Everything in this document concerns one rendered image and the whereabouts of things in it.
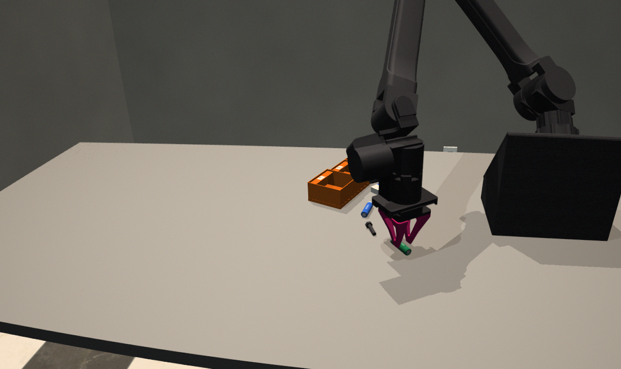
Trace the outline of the black hex bolt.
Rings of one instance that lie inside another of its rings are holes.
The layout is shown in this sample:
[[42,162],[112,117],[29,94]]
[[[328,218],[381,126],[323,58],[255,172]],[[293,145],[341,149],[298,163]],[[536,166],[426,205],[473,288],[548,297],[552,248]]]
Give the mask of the black hex bolt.
[[370,221],[366,222],[366,227],[369,228],[370,232],[373,234],[373,236],[375,236],[376,232],[374,231],[372,226],[373,224]]

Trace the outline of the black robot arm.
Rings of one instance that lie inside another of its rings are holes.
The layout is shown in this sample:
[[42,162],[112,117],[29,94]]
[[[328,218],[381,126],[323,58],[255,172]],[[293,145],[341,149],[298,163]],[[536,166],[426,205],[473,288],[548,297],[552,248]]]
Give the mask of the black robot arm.
[[[537,120],[535,133],[579,135],[571,118],[576,86],[570,73],[550,56],[537,56],[494,0],[455,1],[504,67],[516,111]],[[415,178],[423,171],[425,143],[409,133],[419,125],[416,72],[424,8],[425,0],[395,0],[371,115],[376,133],[353,140],[346,149],[353,180],[371,184],[379,179],[378,194],[387,201],[393,173]],[[531,80],[535,72],[538,76]]]

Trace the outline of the green aa battery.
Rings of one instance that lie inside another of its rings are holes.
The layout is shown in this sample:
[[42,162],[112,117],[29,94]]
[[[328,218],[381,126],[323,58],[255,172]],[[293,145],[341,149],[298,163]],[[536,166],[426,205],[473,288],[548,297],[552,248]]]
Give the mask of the green aa battery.
[[[393,244],[393,241],[390,240],[391,244]],[[411,249],[409,247],[407,247],[404,243],[401,242],[401,245],[398,248],[403,254],[405,255],[410,255],[411,254]]]

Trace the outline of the blue aa battery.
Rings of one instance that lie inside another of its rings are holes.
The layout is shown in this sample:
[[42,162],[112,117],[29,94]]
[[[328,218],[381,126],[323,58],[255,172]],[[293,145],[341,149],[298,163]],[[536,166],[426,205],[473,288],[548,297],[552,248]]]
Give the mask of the blue aa battery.
[[369,201],[366,204],[366,207],[364,207],[363,211],[361,212],[361,216],[366,218],[372,208],[373,208],[373,204]]

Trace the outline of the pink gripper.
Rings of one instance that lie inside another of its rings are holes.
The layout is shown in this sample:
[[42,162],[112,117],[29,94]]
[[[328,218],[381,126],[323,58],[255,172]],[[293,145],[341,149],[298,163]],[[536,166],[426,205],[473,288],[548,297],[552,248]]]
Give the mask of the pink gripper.
[[[416,235],[431,216],[430,204],[437,205],[438,197],[422,187],[423,172],[411,175],[393,173],[391,175],[391,201],[380,195],[372,197],[372,204],[378,208],[391,240],[399,248],[405,234],[406,241],[411,244]],[[421,197],[422,196],[422,197]],[[410,233],[410,220],[416,219],[416,224]],[[394,231],[395,226],[395,231]],[[396,236],[395,236],[396,235]]]

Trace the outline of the orange rack of three bins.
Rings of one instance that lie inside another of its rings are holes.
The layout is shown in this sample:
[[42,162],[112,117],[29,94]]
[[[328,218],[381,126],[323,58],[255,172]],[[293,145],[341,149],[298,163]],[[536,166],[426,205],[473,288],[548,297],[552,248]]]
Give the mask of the orange rack of three bins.
[[369,181],[357,183],[353,180],[346,157],[308,182],[308,201],[341,209],[369,184]]

